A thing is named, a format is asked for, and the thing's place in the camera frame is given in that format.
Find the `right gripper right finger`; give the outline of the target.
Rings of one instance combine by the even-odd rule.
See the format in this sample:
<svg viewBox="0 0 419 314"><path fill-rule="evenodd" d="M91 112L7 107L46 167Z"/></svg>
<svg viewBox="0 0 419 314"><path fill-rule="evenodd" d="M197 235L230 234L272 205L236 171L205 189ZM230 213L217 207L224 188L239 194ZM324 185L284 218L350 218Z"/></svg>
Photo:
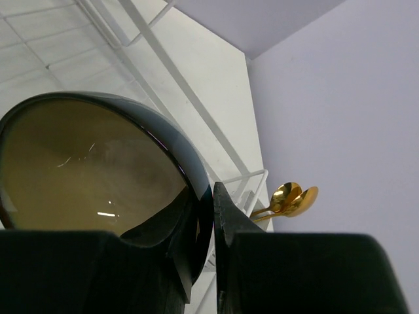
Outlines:
<svg viewBox="0 0 419 314"><path fill-rule="evenodd" d="M232 245L239 233L264 233L233 202L222 182L216 182L213 189L215 248Z"/></svg>

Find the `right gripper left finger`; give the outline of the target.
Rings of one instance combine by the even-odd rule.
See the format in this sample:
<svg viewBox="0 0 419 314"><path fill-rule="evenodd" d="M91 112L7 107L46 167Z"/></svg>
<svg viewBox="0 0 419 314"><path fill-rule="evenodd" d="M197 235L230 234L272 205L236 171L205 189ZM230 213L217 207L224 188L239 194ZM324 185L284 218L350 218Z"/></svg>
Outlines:
<svg viewBox="0 0 419 314"><path fill-rule="evenodd" d="M192 197L180 193L169 205L142 224L124 232L121 239L151 249L163 270L179 289L185 303L192 290Z"/></svg>

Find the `beige bowl black rim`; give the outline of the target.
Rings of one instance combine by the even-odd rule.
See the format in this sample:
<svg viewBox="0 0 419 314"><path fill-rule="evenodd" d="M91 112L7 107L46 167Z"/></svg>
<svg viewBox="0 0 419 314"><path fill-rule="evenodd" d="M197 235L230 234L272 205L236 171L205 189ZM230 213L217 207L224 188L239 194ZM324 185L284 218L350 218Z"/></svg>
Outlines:
<svg viewBox="0 0 419 314"><path fill-rule="evenodd" d="M171 121L97 92L30 97L1 118L1 220L21 230L100 230L148 247L161 241L201 274L212 226L208 175Z"/></svg>

